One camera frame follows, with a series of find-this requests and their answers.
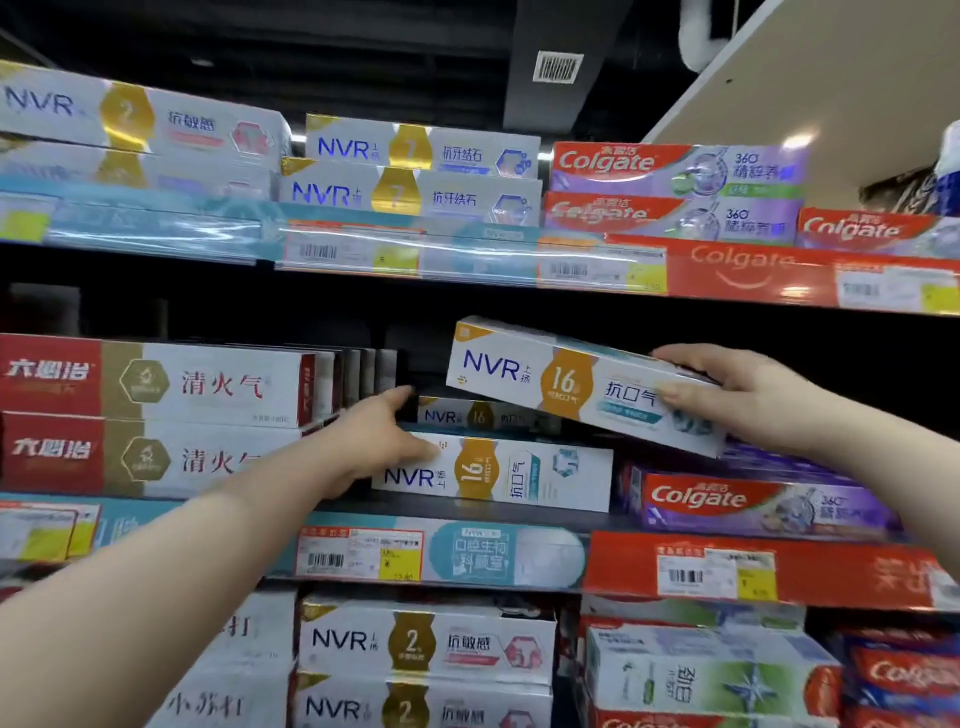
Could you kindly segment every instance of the white toothpaste box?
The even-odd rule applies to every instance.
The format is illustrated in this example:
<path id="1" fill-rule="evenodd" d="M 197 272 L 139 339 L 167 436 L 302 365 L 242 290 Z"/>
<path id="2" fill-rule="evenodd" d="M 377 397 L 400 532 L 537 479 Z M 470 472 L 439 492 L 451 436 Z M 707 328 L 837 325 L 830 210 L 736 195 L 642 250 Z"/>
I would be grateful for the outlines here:
<path id="1" fill-rule="evenodd" d="M 540 189 L 540 180 L 286 157 L 277 199 L 535 227 Z"/>
<path id="2" fill-rule="evenodd" d="M 539 152 L 538 136 L 306 115 L 311 159 L 535 180 Z"/>
<path id="3" fill-rule="evenodd" d="M 587 632 L 587 689 L 605 710 L 836 720 L 842 674 L 805 634 L 635 624 Z"/>
<path id="4" fill-rule="evenodd" d="M 549 728 L 546 685 L 299 671 L 293 728 Z"/>
<path id="5" fill-rule="evenodd" d="M 656 388 L 669 380 L 717 386 L 650 356 L 476 316 L 458 322 L 446 370 L 450 387 L 718 457 L 726 432 L 663 404 Z"/>
<path id="6" fill-rule="evenodd" d="M 0 76 L 0 132 L 273 172 L 290 154 L 279 111 L 12 61 L 0 61 Z"/>
<path id="7" fill-rule="evenodd" d="M 169 189 L 206 197 L 272 200 L 276 173 L 187 154 L 140 154 L 0 134 L 0 175 Z"/>
<path id="8" fill-rule="evenodd" d="M 375 473 L 375 490 L 610 510 L 612 450 L 462 433 L 414 434 L 436 445 L 440 455 Z"/>
<path id="9" fill-rule="evenodd" d="M 417 422 L 437 428 L 513 430 L 559 435 L 561 419 L 503 401 L 426 397 L 418 401 Z"/>

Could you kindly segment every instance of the nvr logo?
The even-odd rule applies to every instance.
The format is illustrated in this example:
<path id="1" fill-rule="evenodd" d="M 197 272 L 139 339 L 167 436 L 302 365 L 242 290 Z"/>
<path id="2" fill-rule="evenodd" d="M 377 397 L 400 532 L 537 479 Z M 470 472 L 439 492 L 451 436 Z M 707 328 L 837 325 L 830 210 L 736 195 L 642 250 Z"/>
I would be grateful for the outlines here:
<path id="1" fill-rule="evenodd" d="M 330 205 L 334 207 L 350 207 L 349 196 L 350 188 L 343 187 L 340 184 L 328 184 L 326 189 L 321 192 L 320 187 L 314 183 L 306 186 L 306 190 L 300 186 L 299 182 L 294 182 L 293 202 L 297 201 L 298 194 L 303 201 L 311 204 L 316 198 L 317 205 Z"/>
<path id="2" fill-rule="evenodd" d="M 426 468 L 414 468 L 409 473 L 406 468 L 397 468 L 396 471 L 387 469 L 383 475 L 385 482 L 393 481 L 396 485 L 418 485 L 421 488 L 433 488 L 433 471 Z"/>
<path id="3" fill-rule="evenodd" d="M 24 88 L 21 93 L 17 94 L 15 88 L 7 85 L 4 86 L 4 94 L 7 97 L 7 106 L 11 109 L 20 107 L 21 111 L 36 109 L 73 116 L 73 99 L 65 93 L 47 91 L 42 96 L 37 96 L 29 88 Z"/>
<path id="4" fill-rule="evenodd" d="M 367 157 L 367 150 L 370 149 L 370 142 L 360 141 L 359 139 L 351 139 L 347 142 L 345 147 L 343 142 L 340 139 L 334 137 L 330 139 L 329 143 L 321 136 L 320 141 L 317 143 L 317 154 L 320 159 L 324 158 L 324 152 L 326 152 L 330 157 L 340 157 L 343 159 L 362 157 L 363 159 L 369 160 Z"/>
<path id="5" fill-rule="evenodd" d="M 490 359 L 489 354 L 480 352 L 474 356 L 473 352 L 469 349 L 467 349 L 467 353 L 464 355 L 464 369 L 467 368 L 467 364 L 472 366 L 477 372 L 486 370 L 487 374 L 494 376 L 499 372 L 501 379 L 505 379 L 507 375 L 510 375 L 514 381 L 516 381 L 516 373 L 520 371 L 520 363 L 518 361 L 505 359 L 502 356 L 496 361 L 493 361 Z"/>

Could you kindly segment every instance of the yellow price label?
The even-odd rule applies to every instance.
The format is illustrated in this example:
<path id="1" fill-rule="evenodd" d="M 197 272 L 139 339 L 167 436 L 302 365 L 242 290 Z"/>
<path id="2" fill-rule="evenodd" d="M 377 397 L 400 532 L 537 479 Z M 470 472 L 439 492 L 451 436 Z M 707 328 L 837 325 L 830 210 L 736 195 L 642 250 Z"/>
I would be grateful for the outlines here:
<path id="1" fill-rule="evenodd" d="M 373 254 L 373 269 L 394 276 L 415 276 L 420 267 L 420 248 L 412 245 L 381 245 Z"/>
<path id="2" fill-rule="evenodd" d="M 420 581 L 419 548 L 381 548 L 381 581 Z"/>
<path id="3" fill-rule="evenodd" d="M 772 569 L 737 569 L 736 598 L 778 601 L 777 573 Z"/>
<path id="4" fill-rule="evenodd" d="M 660 263 L 631 263 L 627 269 L 627 290 L 665 296 L 666 266 Z"/>
<path id="5" fill-rule="evenodd" d="M 960 288 L 956 285 L 922 283 L 920 298 L 924 313 L 960 314 Z"/>
<path id="6" fill-rule="evenodd" d="M 45 212 L 12 209 L 4 216 L 0 238 L 18 243 L 42 243 L 49 225 L 50 215 Z"/>

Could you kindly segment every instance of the liubizhi toothpaste box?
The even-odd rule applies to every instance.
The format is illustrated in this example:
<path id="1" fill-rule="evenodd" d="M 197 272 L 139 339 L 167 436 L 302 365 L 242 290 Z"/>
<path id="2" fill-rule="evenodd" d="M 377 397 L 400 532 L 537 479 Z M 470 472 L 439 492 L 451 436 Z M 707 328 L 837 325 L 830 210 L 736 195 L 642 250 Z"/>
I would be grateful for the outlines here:
<path id="1" fill-rule="evenodd" d="M 739 197 L 686 200 L 550 191 L 543 199 L 543 226 L 574 236 L 586 232 L 793 245 L 796 215 L 765 221 L 756 203 Z"/>
<path id="2" fill-rule="evenodd" d="M 842 679 L 805 634 L 632 624 L 587 634 L 587 689 L 606 710 L 836 720 Z"/>
<path id="3" fill-rule="evenodd" d="M 463 433 L 415 431 L 435 460 L 373 475 L 375 490 L 610 510 L 613 451 Z"/>
<path id="4" fill-rule="evenodd" d="M 311 159 L 535 180 L 539 152 L 538 136 L 306 115 Z"/>
<path id="5" fill-rule="evenodd" d="M 442 429 L 513 430 L 559 435 L 559 417 L 502 401 L 420 396 L 417 422 Z"/>
<path id="6" fill-rule="evenodd" d="M 317 592 L 300 603 L 300 667 L 323 674 L 441 675 L 550 685 L 557 622 L 483 596 L 431 601 Z"/>
<path id="7" fill-rule="evenodd" d="M 83 496 L 197 496 L 316 429 L 23 412 L 2 421 L 9 490 Z"/>
<path id="8" fill-rule="evenodd" d="M 797 247 L 958 259 L 960 218 L 804 207 Z"/>
<path id="9" fill-rule="evenodd" d="M 293 728 L 549 728 L 545 685 L 297 673 Z"/>
<path id="10" fill-rule="evenodd" d="M 671 410 L 664 381 L 712 380 L 669 362 L 470 316 L 457 323 L 446 384 L 587 425 L 716 457 L 726 433 Z"/>
<path id="11" fill-rule="evenodd" d="M 504 225 L 540 224 L 540 180 L 284 158 L 278 200 Z"/>
<path id="12" fill-rule="evenodd" d="M 0 76 L 0 132 L 273 172 L 290 154 L 279 111 L 12 61 L 0 61 Z"/>
<path id="13" fill-rule="evenodd" d="M 0 135 L 0 175 L 272 200 L 276 173 L 186 154 L 160 156 Z"/>
<path id="14" fill-rule="evenodd" d="M 301 427 L 316 370 L 313 352 L 0 334 L 12 412 Z"/>

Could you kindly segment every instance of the colgate toothpaste box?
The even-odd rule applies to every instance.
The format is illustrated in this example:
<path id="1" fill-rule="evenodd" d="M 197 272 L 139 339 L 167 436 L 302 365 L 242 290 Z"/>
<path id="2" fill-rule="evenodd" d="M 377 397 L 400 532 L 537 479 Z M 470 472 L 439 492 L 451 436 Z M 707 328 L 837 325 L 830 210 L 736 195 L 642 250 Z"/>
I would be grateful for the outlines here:
<path id="1" fill-rule="evenodd" d="M 300 427 L 320 412 L 317 355 L 0 334 L 0 402 L 15 412 Z"/>
<path id="2" fill-rule="evenodd" d="M 314 429 L 4 412 L 7 490 L 190 498 Z"/>
<path id="3" fill-rule="evenodd" d="M 804 207 L 797 246 L 851 253 L 960 258 L 960 218 Z"/>
<path id="4" fill-rule="evenodd" d="M 888 711 L 960 715 L 960 657 L 859 646 L 851 650 L 845 692 Z"/>
<path id="5" fill-rule="evenodd" d="M 793 245 L 796 218 L 764 222 L 754 205 L 755 201 L 738 197 L 704 201 L 551 190 L 543 199 L 543 226 L 574 236 L 582 233 L 652 235 Z"/>
<path id="6" fill-rule="evenodd" d="M 605 710 L 835 721 L 841 680 L 805 634 L 624 625 L 587 635 L 585 682 Z"/>

